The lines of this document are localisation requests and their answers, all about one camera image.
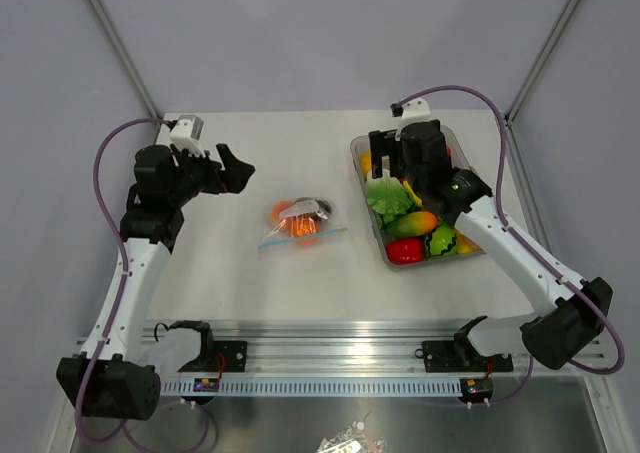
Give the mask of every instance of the bracket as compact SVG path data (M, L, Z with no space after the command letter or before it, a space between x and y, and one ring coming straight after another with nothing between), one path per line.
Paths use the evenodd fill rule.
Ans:
M427 373L510 373L513 361L510 355L495 355L488 358L477 357L465 363L456 355L453 340L432 340L422 342L422 349L415 351L416 358L424 360Z
M213 340L214 354L198 357L184 365L179 373L218 373L216 356L221 354L225 359L225 373L244 373L247 364L246 341L217 341Z

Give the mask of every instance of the metal pole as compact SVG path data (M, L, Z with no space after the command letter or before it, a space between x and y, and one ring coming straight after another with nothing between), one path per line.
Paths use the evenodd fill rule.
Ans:
M545 40L544 45L542 46L542 49L540 50L540 52L538 53L538 56L533 62L533 65L531 66L531 69L529 70L529 73L527 74L527 77L525 78L524 83L518 90L518 94L516 95L516 98L513 100L511 107L509 108L509 110L507 111L507 114L505 115L507 124L509 126L513 124L516 117L518 116L518 113L520 113L522 106L527 101L531 92L535 88L537 81L540 78L540 75L544 71L544 68L549 62L549 59L555 52L560 40L564 36L567 30L567 27L571 23L571 20L575 16L575 13L581 3L582 3L582 0L566 1L564 7L562 8L562 11L560 12L560 15L558 16L557 20L553 25L553 28L551 29L551 32L547 36L547 39Z
M153 98L149 94L149 90L145 86L138 70L136 69L131 57L127 53L126 48L124 47L124 43L122 42L116 28L109 16L109 13L104 6L104 2L102 0L86 0L87 6L93 17L98 22L98 26L100 30L104 33L105 38L120 63L127 79L131 83L131 86L135 90L138 98L144 105L147 113L152 118L162 118L162 113L158 110Z

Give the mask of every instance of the white table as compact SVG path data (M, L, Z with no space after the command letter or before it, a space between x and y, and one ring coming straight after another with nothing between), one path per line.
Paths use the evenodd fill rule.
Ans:
M256 173L240 195L200 195L184 208L185 224L150 320L438 323L531 311L487 255L402 272L383 263L349 144L370 130L394 127L397 120L387 110L196 114L205 122L201 141L207 149L228 143ZM434 117L453 130L471 165L494 185L499 137L492 115L461 110ZM164 127L158 142L166 144L167 135ZM524 225L508 167L503 188L505 208ZM270 206L301 196L331 201L349 231L311 248L259 252Z

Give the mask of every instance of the plastic wrapper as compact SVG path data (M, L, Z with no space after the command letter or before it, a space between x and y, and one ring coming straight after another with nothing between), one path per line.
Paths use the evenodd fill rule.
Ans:
M372 438L364 423L354 421L330 440L324 439L317 453L391 453L384 438Z
M347 231L335 221L334 206L321 198L280 200L271 205L266 216L260 249L287 244L313 246L325 237Z

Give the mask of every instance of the mango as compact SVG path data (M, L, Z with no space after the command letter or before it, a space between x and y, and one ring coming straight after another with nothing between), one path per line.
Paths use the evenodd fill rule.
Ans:
M384 231L395 238L410 238L426 235L438 226L438 219L428 211L414 211L393 220Z

